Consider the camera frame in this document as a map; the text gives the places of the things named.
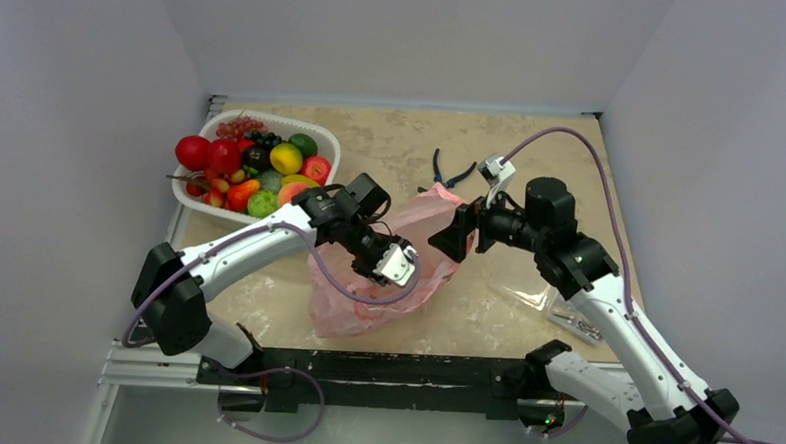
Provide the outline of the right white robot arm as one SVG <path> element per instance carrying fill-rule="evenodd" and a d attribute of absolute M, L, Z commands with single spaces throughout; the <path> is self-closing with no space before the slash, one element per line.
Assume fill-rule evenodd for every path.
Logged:
<path fill-rule="evenodd" d="M 622 431 L 628 444 L 716 444 L 720 421 L 739 409 L 726 389 L 712 390 L 661 339 L 632 295 L 629 280 L 603 246 L 578 229 L 575 200 L 563 181 L 538 177 L 526 187 L 523 207 L 461 205 L 429 245 L 450 259 L 467 257 L 477 232 L 479 254 L 493 243 L 533 253 L 546 282 L 600 331 L 630 380 L 589 364 L 554 340 L 525 357 L 526 387 L 545 396 L 557 390 L 583 402 Z"/>

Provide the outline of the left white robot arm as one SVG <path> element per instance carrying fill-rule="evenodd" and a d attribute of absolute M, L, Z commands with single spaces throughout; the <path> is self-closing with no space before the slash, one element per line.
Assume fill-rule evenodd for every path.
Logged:
<path fill-rule="evenodd" d="M 208 303 L 249 274 L 305 251 L 330 285 L 357 303 L 404 299 L 420 277 L 418 252 L 405 238 L 374 229 L 379 209 L 390 205 L 387 192 L 361 174 L 345 186 L 306 188 L 269 216 L 214 241 L 180 251 L 168 242 L 153 247 L 132 292 L 136 314 L 122 345 L 156 345 L 169 356 L 195 352 L 221 365 L 234 383 L 251 383 L 261 368 L 258 342 L 245 328 L 215 318 Z M 400 292 L 385 299 L 357 295 L 320 258 L 326 243 L 350 253 L 357 275 Z"/>

